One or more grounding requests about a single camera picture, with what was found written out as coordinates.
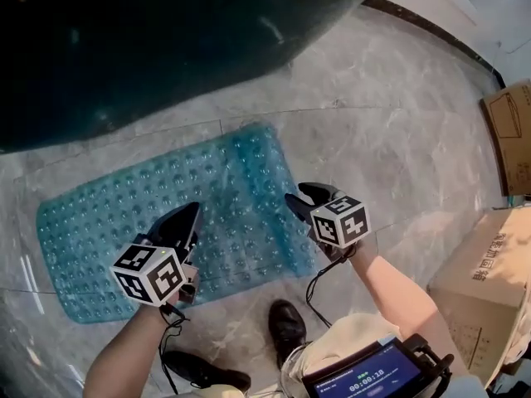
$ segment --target box with chinese text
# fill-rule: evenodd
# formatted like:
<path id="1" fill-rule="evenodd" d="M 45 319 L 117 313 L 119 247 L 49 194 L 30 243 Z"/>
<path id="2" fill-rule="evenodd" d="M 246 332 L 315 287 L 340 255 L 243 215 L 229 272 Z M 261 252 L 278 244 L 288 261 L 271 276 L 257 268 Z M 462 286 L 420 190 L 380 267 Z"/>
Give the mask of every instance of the box with chinese text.
<path id="1" fill-rule="evenodd" d="M 470 373 L 485 386 L 510 348 L 529 300 L 531 208 L 491 211 L 428 286 Z"/>

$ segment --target dark glass surface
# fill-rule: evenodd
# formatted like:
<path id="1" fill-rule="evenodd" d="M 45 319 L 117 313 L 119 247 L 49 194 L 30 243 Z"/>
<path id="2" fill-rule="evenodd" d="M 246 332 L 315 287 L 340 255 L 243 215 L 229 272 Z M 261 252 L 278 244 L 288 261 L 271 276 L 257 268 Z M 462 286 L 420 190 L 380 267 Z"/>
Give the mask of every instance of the dark glass surface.
<path id="1" fill-rule="evenodd" d="M 88 138 L 286 64 L 362 0 L 0 0 L 0 149 Z"/>

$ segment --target black dress shoe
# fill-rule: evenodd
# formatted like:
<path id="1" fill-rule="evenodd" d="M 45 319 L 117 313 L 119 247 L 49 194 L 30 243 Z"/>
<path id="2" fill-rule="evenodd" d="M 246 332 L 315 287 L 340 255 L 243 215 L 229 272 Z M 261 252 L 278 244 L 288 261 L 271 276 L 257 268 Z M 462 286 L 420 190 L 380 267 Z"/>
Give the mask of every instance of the black dress shoe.
<path id="1" fill-rule="evenodd" d="M 231 385 L 246 393 L 251 387 L 251 378 L 246 373 L 223 370 L 193 354 L 168 351 L 163 354 L 162 360 L 176 375 L 200 389 L 212 385 Z"/>
<path id="2" fill-rule="evenodd" d="M 292 303 L 276 300 L 269 310 L 269 332 L 276 350 L 276 364 L 282 368 L 294 349 L 306 342 L 306 325 Z"/>

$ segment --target human hand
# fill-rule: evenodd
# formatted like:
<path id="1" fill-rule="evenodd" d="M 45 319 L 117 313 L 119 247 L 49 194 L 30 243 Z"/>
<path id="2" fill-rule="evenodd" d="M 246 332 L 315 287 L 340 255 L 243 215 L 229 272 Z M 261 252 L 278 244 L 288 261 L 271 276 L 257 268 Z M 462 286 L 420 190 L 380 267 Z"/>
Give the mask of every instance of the human hand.
<path id="1" fill-rule="evenodd" d="M 375 257 L 378 255 L 378 246 L 376 242 L 376 233 L 372 232 L 363 237 L 362 240 L 356 242 L 356 256 L 359 257 Z"/>
<path id="2" fill-rule="evenodd" d="M 173 305 L 173 306 L 175 306 L 177 304 L 178 300 L 179 300 L 179 291 L 176 290 L 175 293 L 172 296 L 170 296 L 168 301 L 166 301 L 166 302 L 171 304 L 171 305 Z"/>

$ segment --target blue bath mat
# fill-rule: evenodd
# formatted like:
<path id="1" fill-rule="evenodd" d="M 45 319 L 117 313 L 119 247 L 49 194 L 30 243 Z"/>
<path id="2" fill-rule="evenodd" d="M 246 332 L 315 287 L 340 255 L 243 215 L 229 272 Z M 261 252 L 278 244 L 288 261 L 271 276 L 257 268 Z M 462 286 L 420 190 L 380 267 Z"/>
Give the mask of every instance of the blue bath mat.
<path id="1" fill-rule="evenodd" d="M 315 272 L 314 244 L 288 210 L 296 193 L 274 129 L 253 124 L 88 182 L 37 212 L 42 254 L 61 305 L 78 323 L 129 318 L 137 304 L 111 278 L 117 251 L 189 201 L 204 216 L 192 263 L 195 304 Z"/>

